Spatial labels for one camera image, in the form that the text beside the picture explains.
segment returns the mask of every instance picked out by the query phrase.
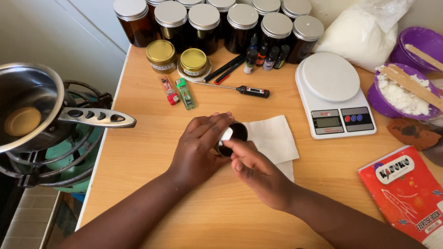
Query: pot handle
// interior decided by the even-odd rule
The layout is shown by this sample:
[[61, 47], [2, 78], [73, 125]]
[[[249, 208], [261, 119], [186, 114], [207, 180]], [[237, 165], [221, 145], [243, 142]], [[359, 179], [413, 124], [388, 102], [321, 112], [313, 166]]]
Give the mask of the pot handle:
[[58, 120], [105, 128], [134, 128], [137, 123], [127, 114], [101, 108], [63, 107]]

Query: hand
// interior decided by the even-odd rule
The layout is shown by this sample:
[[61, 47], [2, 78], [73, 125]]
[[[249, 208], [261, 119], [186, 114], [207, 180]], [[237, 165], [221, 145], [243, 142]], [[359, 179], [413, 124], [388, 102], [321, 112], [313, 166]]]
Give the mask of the hand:
[[223, 141], [231, 148], [232, 169], [258, 198], [269, 207], [288, 212], [297, 185], [291, 182], [265, 155], [257, 151], [252, 141]]
[[175, 149], [171, 166], [166, 172], [175, 182], [195, 187], [209, 179], [219, 168], [231, 161], [209, 150], [222, 133], [234, 122], [231, 112], [196, 117], [188, 124]]

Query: brown rock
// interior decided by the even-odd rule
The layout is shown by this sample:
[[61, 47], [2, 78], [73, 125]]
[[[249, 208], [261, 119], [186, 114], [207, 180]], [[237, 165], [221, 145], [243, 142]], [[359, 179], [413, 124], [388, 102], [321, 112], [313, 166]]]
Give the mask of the brown rock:
[[400, 117], [392, 119], [388, 125], [388, 131], [400, 142], [414, 145], [418, 151], [435, 145], [441, 136], [431, 129], [419, 123], [415, 119]]

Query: wooden spatula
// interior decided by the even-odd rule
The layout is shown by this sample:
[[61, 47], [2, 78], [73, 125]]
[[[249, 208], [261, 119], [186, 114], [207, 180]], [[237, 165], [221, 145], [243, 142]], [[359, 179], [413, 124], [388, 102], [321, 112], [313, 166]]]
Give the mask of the wooden spatula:
[[389, 67], [384, 66], [380, 68], [379, 71], [411, 91], [413, 94], [433, 104], [438, 109], [443, 110], [443, 100], [428, 91], [425, 87], [421, 86], [420, 83], [412, 79], [409, 75], [406, 77], [405, 75], [407, 75], [407, 73], [401, 68], [396, 65], [389, 65]]
[[441, 62], [439, 62], [438, 60], [432, 58], [428, 54], [425, 54], [420, 49], [414, 47], [411, 44], [406, 44], [404, 46], [404, 48], [409, 50], [409, 51], [411, 51], [412, 53], [416, 54], [418, 57], [422, 58], [424, 61], [426, 61], [427, 63], [429, 63], [429, 64], [431, 64], [433, 66], [435, 66], [436, 68], [438, 68], [440, 71], [443, 72], [443, 64]]

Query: digital scale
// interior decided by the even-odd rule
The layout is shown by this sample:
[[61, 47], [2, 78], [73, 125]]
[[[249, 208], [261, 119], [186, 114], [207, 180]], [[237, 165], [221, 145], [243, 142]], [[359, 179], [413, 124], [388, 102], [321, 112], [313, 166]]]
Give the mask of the digital scale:
[[295, 72], [311, 135], [315, 139], [371, 135], [377, 131], [354, 67], [342, 57], [317, 53]]

